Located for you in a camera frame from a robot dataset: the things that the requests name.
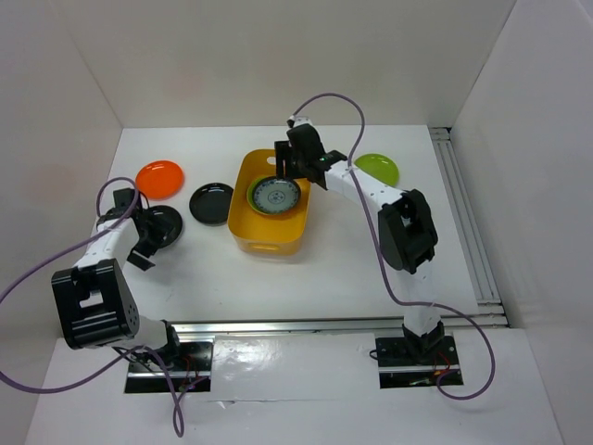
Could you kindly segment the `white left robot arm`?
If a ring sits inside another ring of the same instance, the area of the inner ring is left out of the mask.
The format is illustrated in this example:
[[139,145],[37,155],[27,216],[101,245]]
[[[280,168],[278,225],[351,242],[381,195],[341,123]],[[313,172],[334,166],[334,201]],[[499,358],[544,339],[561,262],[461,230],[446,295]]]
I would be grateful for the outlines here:
[[149,258],[181,235],[182,216],[170,206],[145,207],[131,188],[114,191],[113,199],[96,223],[106,234],[91,242],[73,267],[52,276],[63,336],[73,350],[146,346],[153,363],[173,369],[183,347],[172,324],[140,314],[122,268],[127,263],[143,272],[153,268]]

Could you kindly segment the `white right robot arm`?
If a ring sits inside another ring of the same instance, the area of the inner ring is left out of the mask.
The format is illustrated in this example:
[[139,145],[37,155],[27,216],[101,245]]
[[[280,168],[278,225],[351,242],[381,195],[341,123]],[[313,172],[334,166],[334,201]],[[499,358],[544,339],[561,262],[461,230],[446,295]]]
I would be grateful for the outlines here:
[[309,119],[288,120],[287,139],[274,143],[276,176],[306,179],[361,205],[380,270],[397,272],[405,300],[392,300],[404,307],[404,351],[415,363],[435,355],[444,327],[435,305],[431,261],[438,236],[430,207],[418,190],[403,191],[384,184],[356,167],[343,153],[324,149],[319,133]]

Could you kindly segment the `blue patterned plate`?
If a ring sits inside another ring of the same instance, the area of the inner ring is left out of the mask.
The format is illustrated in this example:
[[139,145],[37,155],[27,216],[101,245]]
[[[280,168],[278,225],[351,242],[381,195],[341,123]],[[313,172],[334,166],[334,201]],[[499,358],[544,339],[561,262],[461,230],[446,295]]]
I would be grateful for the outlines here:
[[268,176],[254,191],[255,203],[271,216],[288,212],[300,197],[300,186],[294,180],[275,176]]

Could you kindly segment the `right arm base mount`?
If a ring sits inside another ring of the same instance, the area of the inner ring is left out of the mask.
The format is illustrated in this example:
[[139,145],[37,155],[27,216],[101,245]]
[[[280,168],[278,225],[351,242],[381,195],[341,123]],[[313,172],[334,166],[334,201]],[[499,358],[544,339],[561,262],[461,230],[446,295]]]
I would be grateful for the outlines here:
[[422,357],[412,355],[403,334],[379,335],[369,356],[378,367],[379,388],[429,388],[435,387],[438,378],[441,386],[462,386],[461,363],[454,337],[444,338]]

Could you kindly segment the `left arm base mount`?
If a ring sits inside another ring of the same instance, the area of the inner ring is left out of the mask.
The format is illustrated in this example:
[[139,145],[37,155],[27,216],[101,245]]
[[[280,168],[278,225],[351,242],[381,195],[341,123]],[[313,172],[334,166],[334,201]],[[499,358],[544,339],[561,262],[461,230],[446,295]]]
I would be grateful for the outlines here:
[[[214,338],[198,337],[181,340],[178,355],[166,363],[170,381],[177,393],[210,392]],[[147,353],[128,361],[125,394],[163,394],[170,387],[156,359]]]

